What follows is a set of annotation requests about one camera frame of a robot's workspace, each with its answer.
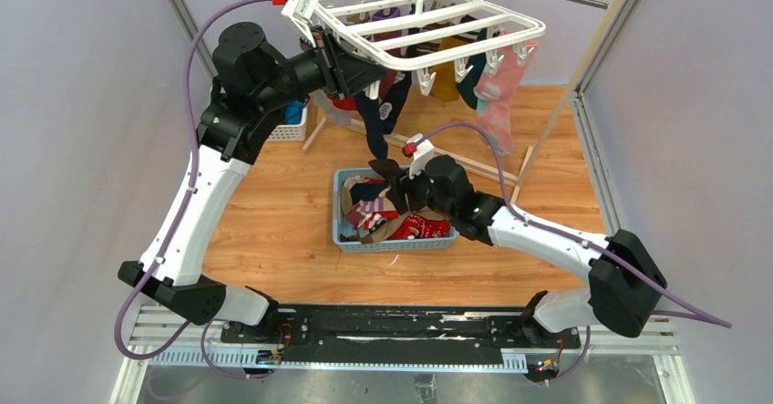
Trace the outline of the red white sock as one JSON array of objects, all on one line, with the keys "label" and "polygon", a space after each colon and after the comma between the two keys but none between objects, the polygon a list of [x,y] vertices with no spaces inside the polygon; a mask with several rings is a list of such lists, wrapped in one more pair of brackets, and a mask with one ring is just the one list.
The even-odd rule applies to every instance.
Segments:
[{"label": "red white sock", "polygon": [[350,112],[358,111],[358,106],[356,104],[356,95],[344,97],[344,98],[339,98],[338,96],[333,96],[333,95],[327,95],[327,97],[330,99],[333,106],[336,107],[337,109],[350,111]]}]

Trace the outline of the navy blue sock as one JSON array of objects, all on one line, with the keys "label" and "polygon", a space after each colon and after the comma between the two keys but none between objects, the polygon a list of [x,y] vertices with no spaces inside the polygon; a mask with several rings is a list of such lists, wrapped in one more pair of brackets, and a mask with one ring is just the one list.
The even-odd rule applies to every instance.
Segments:
[{"label": "navy blue sock", "polygon": [[354,96],[357,112],[365,125],[367,146],[377,160],[385,160],[388,156],[385,136],[395,129],[411,86],[412,74],[398,72],[395,82],[383,99],[371,99],[365,92]]}]

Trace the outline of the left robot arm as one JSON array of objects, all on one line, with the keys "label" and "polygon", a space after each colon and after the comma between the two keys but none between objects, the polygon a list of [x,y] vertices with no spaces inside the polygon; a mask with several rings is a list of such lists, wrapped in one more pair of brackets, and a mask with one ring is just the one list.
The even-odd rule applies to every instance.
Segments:
[{"label": "left robot arm", "polygon": [[279,304],[251,288],[226,285],[202,273],[204,255],[226,203],[256,162],[264,143],[284,121],[287,104],[317,90],[351,97],[387,70],[342,47],[328,29],[316,27],[301,53],[286,58],[252,22],[227,27],[212,53],[217,75],[211,102],[196,127],[199,163],[189,167],[194,187],[183,183],[174,202],[187,200],[162,259],[151,246],[138,261],[123,263],[120,281],[200,326],[212,320],[239,322],[254,340],[273,340],[280,329]]}]

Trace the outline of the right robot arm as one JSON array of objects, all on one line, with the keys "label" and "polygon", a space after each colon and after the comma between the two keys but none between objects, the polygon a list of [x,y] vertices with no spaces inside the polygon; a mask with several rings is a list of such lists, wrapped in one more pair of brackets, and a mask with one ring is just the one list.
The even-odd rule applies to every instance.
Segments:
[{"label": "right robot arm", "polygon": [[388,198],[399,210],[430,209],[463,237],[533,255],[583,282],[581,289],[537,293],[520,322],[523,338],[541,347],[558,332],[605,326],[623,337],[639,337],[666,288],[662,272],[641,239],[625,229],[608,236],[571,230],[523,210],[503,198],[475,190],[465,169],[448,155],[413,174],[393,160],[370,167],[389,183]]}]

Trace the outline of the grey sock orange cuff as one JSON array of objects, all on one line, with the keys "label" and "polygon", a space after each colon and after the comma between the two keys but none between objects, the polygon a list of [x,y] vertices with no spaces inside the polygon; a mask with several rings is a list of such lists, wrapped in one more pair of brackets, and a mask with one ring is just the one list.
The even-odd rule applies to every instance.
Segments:
[{"label": "grey sock orange cuff", "polygon": [[348,127],[356,112],[344,111],[333,106],[327,94],[322,90],[314,93],[315,105],[323,111],[325,118],[339,127]]}]

